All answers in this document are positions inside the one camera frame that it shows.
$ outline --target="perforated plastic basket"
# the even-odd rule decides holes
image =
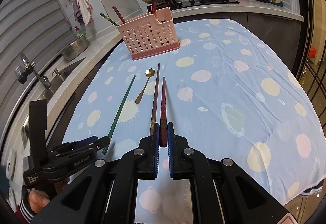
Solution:
[[[132,60],[180,48],[170,8],[143,14],[118,26]]]

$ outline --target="towel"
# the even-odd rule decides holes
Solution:
[[[74,7],[75,21],[78,21],[81,26],[85,27],[83,16],[81,15],[80,8],[77,5],[77,0],[72,0],[72,5]]]
[[[83,16],[85,27],[87,27],[87,25],[93,21],[91,15],[91,10],[93,7],[88,0],[77,0],[77,5],[79,6],[80,12]]]

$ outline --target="hand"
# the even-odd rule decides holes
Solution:
[[[64,180],[61,187],[62,190],[68,186],[67,183],[69,181],[70,178]],[[32,189],[27,195],[27,202],[29,203],[31,210],[33,210],[35,213],[38,213],[50,202],[50,200]]]

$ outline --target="red and white sticker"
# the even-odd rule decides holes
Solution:
[[[295,218],[290,214],[287,213],[279,222],[278,224],[298,224]]]

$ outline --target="stainless steel basin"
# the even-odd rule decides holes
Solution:
[[[49,90],[45,90],[41,96],[38,98],[39,100],[50,100],[52,96],[55,94],[55,92],[58,90],[58,88],[61,86],[61,84],[64,82],[64,80],[72,73],[72,71],[84,60],[78,60],[77,62],[67,66],[66,68],[59,71],[59,75],[55,76],[53,80],[51,81],[51,87]],[[27,140],[29,139],[29,126],[28,126],[28,116],[24,122],[24,125],[22,126],[22,141],[24,144],[24,148],[26,147]]]

